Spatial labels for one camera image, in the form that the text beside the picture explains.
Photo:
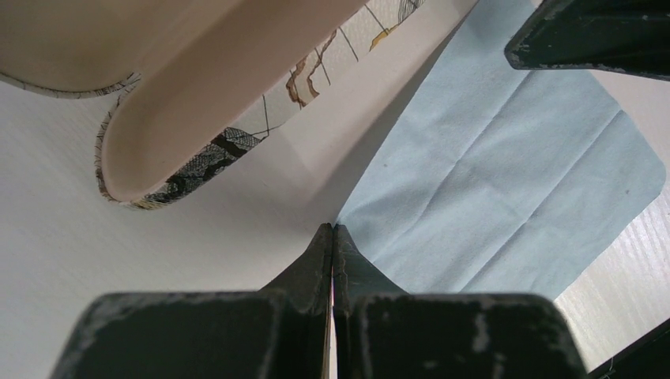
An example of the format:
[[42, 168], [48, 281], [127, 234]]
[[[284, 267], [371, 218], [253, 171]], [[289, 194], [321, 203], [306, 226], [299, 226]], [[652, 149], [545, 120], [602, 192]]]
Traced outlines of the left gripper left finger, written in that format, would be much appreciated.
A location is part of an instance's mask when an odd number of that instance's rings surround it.
[[333, 227], [256, 291], [100, 296], [74, 325], [53, 378], [325, 378]]

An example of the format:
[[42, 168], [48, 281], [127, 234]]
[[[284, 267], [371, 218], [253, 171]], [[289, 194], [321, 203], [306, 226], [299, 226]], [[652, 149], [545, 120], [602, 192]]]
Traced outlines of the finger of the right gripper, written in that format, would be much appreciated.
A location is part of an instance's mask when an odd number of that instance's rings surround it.
[[669, 79], [666, 0], [540, 3], [504, 49], [514, 69], [594, 69]]

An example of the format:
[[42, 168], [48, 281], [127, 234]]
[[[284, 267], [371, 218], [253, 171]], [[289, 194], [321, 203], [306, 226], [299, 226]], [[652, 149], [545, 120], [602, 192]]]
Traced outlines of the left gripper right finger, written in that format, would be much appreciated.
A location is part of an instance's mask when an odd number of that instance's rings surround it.
[[409, 294], [333, 229], [341, 378], [584, 378], [563, 315], [533, 294]]

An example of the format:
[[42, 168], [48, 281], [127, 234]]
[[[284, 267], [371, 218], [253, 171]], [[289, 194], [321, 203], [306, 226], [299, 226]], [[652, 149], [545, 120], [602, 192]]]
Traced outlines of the light blue cloth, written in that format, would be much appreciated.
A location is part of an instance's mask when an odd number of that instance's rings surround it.
[[586, 71], [519, 71], [529, 1], [481, 1], [338, 221], [410, 292], [556, 298], [662, 191], [666, 170]]

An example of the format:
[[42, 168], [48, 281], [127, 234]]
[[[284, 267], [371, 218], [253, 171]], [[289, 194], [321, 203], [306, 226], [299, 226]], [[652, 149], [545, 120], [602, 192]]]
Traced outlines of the patterned glasses case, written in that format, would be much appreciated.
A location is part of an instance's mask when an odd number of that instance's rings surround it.
[[419, 1], [4, 1], [1, 79], [112, 95], [100, 194], [153, 210], [193, 193], [340, 80]]

